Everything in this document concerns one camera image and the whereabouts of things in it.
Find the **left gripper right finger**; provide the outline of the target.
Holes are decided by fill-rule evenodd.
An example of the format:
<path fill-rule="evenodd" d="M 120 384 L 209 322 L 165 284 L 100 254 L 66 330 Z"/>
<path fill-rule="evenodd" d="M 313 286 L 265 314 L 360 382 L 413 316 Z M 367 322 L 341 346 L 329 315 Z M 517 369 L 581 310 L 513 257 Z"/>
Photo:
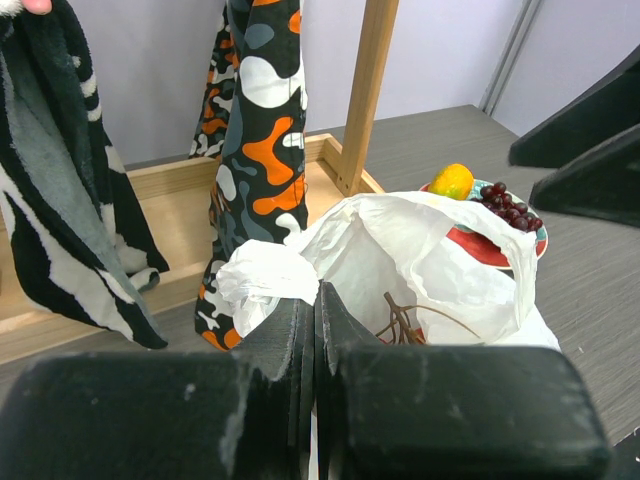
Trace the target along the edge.
<path fill-rule="evenodd" d="M 612 450 L 560 352 L 387 345 L 321 285 L 315 305 L 323 479 L 601 479 Z"/>

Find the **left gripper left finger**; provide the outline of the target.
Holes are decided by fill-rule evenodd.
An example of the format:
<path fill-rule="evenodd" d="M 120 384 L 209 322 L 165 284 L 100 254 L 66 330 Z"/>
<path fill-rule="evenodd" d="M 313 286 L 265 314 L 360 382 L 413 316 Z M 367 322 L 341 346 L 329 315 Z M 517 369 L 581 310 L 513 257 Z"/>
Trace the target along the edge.
<path fill-rule="evenodd" d="M 281 300 L 226 353 L 84 353 L 26 369 L 1 411 L 5 479 L 304 479 L 313 310 Z"/>

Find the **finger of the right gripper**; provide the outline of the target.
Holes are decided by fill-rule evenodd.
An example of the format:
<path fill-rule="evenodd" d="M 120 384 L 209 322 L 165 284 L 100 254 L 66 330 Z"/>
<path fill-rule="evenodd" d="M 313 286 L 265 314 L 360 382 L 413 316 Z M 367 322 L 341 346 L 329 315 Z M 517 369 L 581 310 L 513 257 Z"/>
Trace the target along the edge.
<path fill-rule="evenodd" d="M 625 59 L 516 140 L 508 162 L 557 169 L 639 123 L 639 61 Z"/>
<path fill-rule="evenodd" d="M 602 142 L 536 182 L 537 210 L 639 226 L 639 127 Z"/>

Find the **red cherry bunch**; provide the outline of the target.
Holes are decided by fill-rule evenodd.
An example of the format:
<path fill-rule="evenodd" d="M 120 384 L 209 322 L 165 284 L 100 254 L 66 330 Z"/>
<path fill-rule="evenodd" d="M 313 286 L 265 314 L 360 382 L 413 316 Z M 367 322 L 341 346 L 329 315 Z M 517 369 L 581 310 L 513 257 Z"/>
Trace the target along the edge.
<path fill-rule="evenodd" d="M 375 334 L 375 337 L 384 344 L 429 345 L 427 334 L 424 330 L 412 327 L 409 312 L 413 310 L 426 310 L 440 315 L 480 339 L 480 335 L 470 327 L 441 310 L 419 304 L 400 306 L 390 292 L 385 292 L 383 298 L 389 307 L 389 322 Z"/>

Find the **purple grape bunch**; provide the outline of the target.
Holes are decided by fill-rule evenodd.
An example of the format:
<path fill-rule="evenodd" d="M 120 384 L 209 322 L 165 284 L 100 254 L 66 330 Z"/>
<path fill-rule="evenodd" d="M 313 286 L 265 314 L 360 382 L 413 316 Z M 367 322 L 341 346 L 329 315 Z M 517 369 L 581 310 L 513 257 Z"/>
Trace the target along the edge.
<path fill-rule="evenodd" d="M 468 200 L 480 203 L 512 228 L 524 232 L 538 232 L 544 223 L 525 202 L 517 201 L 504 182 L 487 183 L 472 189 Z"/>

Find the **white plastic bag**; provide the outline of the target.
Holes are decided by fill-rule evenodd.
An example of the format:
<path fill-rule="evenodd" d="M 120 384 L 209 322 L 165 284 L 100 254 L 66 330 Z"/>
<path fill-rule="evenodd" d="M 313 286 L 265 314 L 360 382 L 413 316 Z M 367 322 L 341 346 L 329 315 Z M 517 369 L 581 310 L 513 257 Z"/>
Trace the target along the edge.
<path fill-rule="evenodd" d="M 497 245 L 511 269 L 480 263 L 450 240 L 456 224 Z M 420 191 L 358 194 L 280 244 L 244 243 L 216 279 L 241 336 L 255 330 L 278 300 L 312 303 L 320 283 L 328 282 L 372 333 L 389 322 L 383 294 L 390 292 L 400 306 L 436 308 L 480 335 L 435 313 L 410 311 L 430 344 L 557 349 L 535 304 L 535 245 L 533 233 L 512 228 L 478 203 Z"/>

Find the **orange green mango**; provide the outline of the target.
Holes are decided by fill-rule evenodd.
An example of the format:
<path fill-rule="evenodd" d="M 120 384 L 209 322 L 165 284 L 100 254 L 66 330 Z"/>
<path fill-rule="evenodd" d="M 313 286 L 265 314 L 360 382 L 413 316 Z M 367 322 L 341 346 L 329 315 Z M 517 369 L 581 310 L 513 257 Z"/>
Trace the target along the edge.
<path fill-rule="evenodd" d="M 430 182 L 427 191 L 454 200 L 465 200 L 474 186 L 474 175 L 463 164 L 444 167 Z"/>

